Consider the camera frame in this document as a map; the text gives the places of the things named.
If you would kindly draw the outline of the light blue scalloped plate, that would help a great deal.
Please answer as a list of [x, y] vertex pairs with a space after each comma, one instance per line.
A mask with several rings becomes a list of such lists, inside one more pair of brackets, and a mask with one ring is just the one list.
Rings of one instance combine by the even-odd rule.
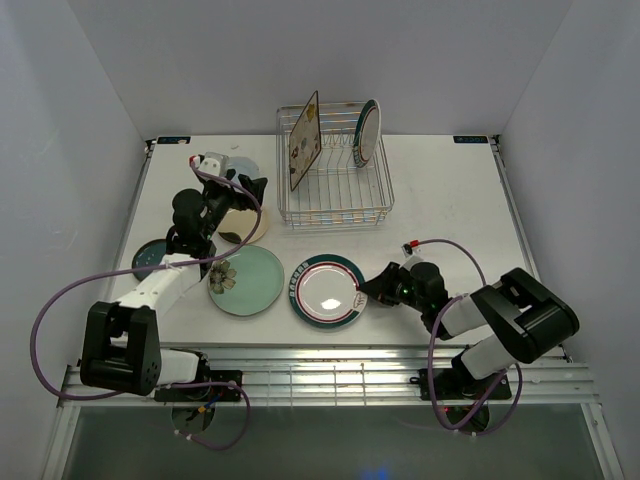
[[227, 162], [227, 169], [235, 171], [235, 177], [246, 175], [251, 179], [260, 177], [260, 168], [248, 157], [234, 156], [230, 157]]

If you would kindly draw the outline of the cream plate with flowers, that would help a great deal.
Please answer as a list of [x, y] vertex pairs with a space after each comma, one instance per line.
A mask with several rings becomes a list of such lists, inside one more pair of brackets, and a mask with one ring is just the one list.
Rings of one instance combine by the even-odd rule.
[[[216, 232], [225, 241], [232, 244], [240, 244], [251, 232], [257, 219], [257, 212], [251, 209], [230, 209], [221, 221]], [[269, 216], [266, 210], [261, 212], [261, 219], [257, 230], [249, 239], [250, 243], [259, 240], [269, 228]]]

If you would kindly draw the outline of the white plate teal rim front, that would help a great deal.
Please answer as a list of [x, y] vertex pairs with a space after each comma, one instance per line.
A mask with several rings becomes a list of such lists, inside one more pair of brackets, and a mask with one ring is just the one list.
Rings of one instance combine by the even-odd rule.
[[339, 329], [364, 312], [368, 297], [360, 291], [363, 283], [362, 272], [351, 260], [336, 254], [320, 254], [294, 270], [288, 298], [294, 313], [308, 325]]

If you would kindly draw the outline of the white plate teal rim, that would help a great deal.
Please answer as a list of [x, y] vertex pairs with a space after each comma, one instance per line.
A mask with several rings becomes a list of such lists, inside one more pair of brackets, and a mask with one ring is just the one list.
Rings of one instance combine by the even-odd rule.
[[336, 254], [320, 254], [294, 270], [288, 298], [294, 313], [308, 325], [339, 329], [364, 312], [368, 297], [360, 291], [363, 283], [362, 272], [351, 260]]
[[357, 121], [354, 141], [353, 158], [357, 168], [364, 168], [373, 158], [381, 134], [381, 109], [375, 99], [368, 100]]

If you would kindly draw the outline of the square floral plate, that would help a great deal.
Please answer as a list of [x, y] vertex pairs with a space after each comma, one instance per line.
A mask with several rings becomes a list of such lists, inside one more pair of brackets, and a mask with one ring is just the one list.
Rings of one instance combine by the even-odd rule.
[[319, 95], [315, 91], [296, 121], [288, 145], [290, 190], [294, 191], [321, 153]]

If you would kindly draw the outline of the mint green flower plate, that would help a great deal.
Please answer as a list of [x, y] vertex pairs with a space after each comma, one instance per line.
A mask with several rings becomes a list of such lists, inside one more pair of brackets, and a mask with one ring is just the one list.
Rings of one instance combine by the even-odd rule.
[[207, 286], [214, 304], [235, 316], [266, 310], [280, 295], [284, 268], [269, 250], [248, 245], [212, 264]]

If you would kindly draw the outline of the white plate teal rim back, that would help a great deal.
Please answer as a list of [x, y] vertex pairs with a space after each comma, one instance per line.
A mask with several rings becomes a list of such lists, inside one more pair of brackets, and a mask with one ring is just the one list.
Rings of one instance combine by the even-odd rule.
[[354, 141], [353, 158], [357, 168], [364, 168], [373, 158], [381, 134], [381, 109], [375, 99], [368, 100], [357, 121]]

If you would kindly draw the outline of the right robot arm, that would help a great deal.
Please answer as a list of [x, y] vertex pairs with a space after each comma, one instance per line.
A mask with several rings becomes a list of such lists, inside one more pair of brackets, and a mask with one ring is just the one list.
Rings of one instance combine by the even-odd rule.
[[371, 279], [342, 256], [313, 256], [292, 274], [290, 304], [301, 319], [323, 328], [348, 324], [369, 300], [405, 305], [419, 313], [432, 341], [488, 326], [490, 335], [456, 355], [450, 367], [423, 371], [428, 399], [491, 391], [509, 367], [533, 363], [578, 332], [572, 308], [521, 268], [471, 294], [451, 296], [439, 267], [418, 256], [421, 244], [404, 244], [405, 262], [391, 262]]

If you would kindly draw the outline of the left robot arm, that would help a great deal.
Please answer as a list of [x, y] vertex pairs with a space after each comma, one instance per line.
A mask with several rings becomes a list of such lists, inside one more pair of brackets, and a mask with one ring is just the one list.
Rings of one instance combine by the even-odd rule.
[[87, 315], [80, 378], [84, 385], [146, 396], [177, 383], [190, 399], [212, 387], [200, 355], [160, 346], [158, 321], [198, 284], [215, 256], [213, 233], [231, 208], [254, 206], [229, 184], [208, 180], [201, 191], [184, 189], [172, 200], [172, 225], [158, 268], [129, 293], [98, 301]]

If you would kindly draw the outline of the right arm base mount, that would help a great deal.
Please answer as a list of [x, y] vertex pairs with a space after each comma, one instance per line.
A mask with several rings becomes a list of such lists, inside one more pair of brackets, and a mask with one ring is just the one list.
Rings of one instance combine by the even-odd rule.
[[[472, 383], [462, 384], [459, 380], [453, 378], [452, 369], [435, 369], [434, 391], [438, 400], [478, 400], [489, 390], [492, 382], [497, 377], [497, 374], [493, 374], [483, 380], [474, 380]], [[409, 383], [419, 388], [421, 400], [427, 401], [430, 399], [427, 368], [419, 369], [417, 374], [409, 379]], [[506, 378], [502, 378], [492, 390], [488, 399], [509, 400], [511, 397], [512, 392], [509, 382]]]

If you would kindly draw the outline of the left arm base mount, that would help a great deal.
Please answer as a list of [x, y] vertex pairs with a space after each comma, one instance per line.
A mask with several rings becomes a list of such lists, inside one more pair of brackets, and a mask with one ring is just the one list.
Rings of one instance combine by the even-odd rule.
[[[242, 386], [243, 372], [241, 370], [211, 370], [197, 383], [219, 382]], [[163, 403], [201, 403], [207, 404], [213, 400], [216, 402], [236, 403], [241, 401], [241, 394], [228, 386], [205, 386], [188, 389], [167, 389], [163, 387], [155, 391], [153, 399]]]

